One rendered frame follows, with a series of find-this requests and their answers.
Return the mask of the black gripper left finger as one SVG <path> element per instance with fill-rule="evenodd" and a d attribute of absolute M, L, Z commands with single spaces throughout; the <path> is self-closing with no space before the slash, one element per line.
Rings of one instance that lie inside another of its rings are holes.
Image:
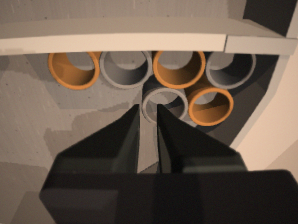
<path fill-rule="evenodd" d="M 137 173 L 139 144 L 140 106 L 135 104 L 118 120 L 58 153 L 49 173 L 54 170 Z"/>

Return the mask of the grey metal bushing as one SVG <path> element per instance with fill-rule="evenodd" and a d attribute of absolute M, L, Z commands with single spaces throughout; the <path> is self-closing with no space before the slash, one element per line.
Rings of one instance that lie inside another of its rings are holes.
<path fill-rule="evenodd" d="M 248 80 L 256 65 L 255 54 L 236 53 L 230 65 L 220 70 L 209 71 L 211 60 L 217 52 L 219 51 L 203 51 L 205 56 L 203 73 L 211 85 L 219 89 L 232 89 Z"/>
<path fill-rule="evenodd" d="M 157 81 L 154 74 L 147 79 L 142 88 L 142 113 L 145 119 L 157 125 L 157 104 L 153 103 L 150 98 L 160 92 L 171 92 L 180 96 L 177 96 L 171 103 L 164 104 L 164 106 L 177 118 L 182 120 L 188 111 L 188 102 L 184 89 L 165 87 Z"/>
<path fill-rule="evenodd" d="M 120 89 L 134 89 L 144 84 L 152 71 L 152 52 L 141 51 L 146 57 L 145 62 L 138 68 L 127 70 L 117 66 L 110 51 L 102 51 L 99 57 L 99 69 L 104 79 Z"/>

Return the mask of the bronze bushing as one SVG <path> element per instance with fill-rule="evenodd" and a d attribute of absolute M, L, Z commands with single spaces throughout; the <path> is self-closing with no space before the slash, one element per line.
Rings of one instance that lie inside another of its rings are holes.
<path fill-rule="evenodd" d="M 188 115 L 198 125 L 211 126 L 218 124 L 225 120 L 233 109 L 233 99 L 228 90 L 211 85 L 204 73 L 197 82 L 184 88 L 184 92 L 188 102 Z M 211 102 L 206 104 L 194 103 L 200 96 L 209 92 L 218 92 Z M 191 107 L 192 105 L 193 107 Z"/>
<path fill-rule="evenodd" d="M 152 70 L 155 78 L 163 86 L 171 89 L 183 89 L 193 85 L 202 76 L 205 69 L 205 56 L 202 51 L 193 51 L 190 61 L 182 68 L 167 69 L 158 58 L 163 51 L 152 51 Z"/>
<path fill-rule="evenodd" d="M 92 70 L 81 70 L 73 66 L 68 60 L 66 52 L 49 53 L 48 68 L 53 78 L 64 87 L 73 90 L 86 89 L 96 82 L 100 74 L 99 57 L 101 52 L 86 52 L 94 63 Z"/>

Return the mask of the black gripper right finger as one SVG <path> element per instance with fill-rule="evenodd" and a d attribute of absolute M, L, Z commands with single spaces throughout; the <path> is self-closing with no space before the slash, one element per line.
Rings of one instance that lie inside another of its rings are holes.
<path fill-rule="evenodd" d="M 171 164 L 172 173 L 248 171 L 238 151 L 180 120 L 162 104 L 157 104 L 157 145 L 160 173 L 171 173 Z"/>

